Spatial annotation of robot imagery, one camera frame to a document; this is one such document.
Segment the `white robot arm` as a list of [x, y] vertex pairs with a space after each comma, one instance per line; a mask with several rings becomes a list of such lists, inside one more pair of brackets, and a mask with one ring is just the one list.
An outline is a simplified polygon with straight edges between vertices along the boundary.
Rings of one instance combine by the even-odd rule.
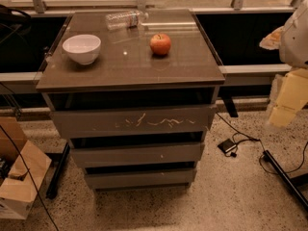
[[292, 69], [278, 79], [277, 97], [269, 112], [269, 124], [286, 127], [308, 103], [308, 0], [304, 0], [286, 23], [259, 43], [279, 51], [280, 61]]

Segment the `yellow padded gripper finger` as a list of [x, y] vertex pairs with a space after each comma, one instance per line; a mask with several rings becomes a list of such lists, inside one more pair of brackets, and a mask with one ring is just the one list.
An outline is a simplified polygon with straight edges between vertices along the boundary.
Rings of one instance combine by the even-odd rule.
[[269, 115], [269, 124], [286, 127], [308, 103], [308, 70], [299, 68], [282, 79], [277, 97]]

